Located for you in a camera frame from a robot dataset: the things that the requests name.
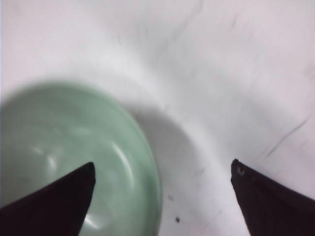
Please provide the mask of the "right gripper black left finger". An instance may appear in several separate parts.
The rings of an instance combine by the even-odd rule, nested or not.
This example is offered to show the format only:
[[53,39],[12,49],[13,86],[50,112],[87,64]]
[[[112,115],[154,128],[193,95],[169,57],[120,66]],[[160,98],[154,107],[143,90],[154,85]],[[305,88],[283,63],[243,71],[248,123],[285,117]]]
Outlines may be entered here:
[[2,236],[77,236],[95,187],[92,162],[0,209]]

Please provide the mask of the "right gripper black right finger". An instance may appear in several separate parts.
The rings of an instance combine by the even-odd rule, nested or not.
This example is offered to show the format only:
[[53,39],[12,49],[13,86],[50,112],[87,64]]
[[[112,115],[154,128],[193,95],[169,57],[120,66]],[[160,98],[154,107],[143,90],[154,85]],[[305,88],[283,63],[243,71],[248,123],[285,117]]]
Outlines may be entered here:
[[315,201],[246,166],[231,163],[231,183],[252,236],[313,236]]

